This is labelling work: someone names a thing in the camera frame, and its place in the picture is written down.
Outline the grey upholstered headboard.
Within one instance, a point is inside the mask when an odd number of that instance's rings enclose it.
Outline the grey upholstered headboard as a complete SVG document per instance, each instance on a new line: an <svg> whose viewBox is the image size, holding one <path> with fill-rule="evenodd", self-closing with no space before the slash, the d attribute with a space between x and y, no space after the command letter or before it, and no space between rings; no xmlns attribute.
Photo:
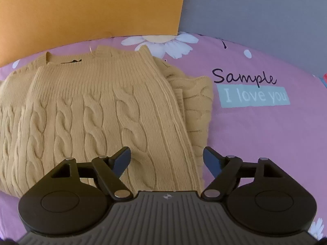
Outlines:
<svg viewBox="0 0 327 245"><path fill-rule="evenodd" d="M326 0L184 0L179 29L326 73Z"/></svg>

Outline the beige cable-knit sweater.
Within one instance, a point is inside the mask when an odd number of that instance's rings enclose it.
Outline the beige cable-knit sweater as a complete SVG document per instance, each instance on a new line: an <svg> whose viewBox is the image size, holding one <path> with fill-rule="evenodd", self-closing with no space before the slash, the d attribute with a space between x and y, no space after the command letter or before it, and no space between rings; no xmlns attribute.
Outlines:
<svg viewBox="0 0 327 245"><path fill-rule="evenodd" d="M202 191L213 84L151 55L99 46L44 53L1 81L1 191L21 197L66 158L122 147L123 183L138 191Z"/></svg>

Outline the orange headboard panel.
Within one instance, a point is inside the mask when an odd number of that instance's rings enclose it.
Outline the orange headboard panel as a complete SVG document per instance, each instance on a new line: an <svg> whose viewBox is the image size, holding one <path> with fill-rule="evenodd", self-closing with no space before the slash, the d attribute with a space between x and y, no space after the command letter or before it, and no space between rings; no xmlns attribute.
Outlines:
<svg viewBox="0 0 327 245"><path fill-rule="evenodd" d="M1 65L81 41L175 35L184 0L1 0Z"/></svg>

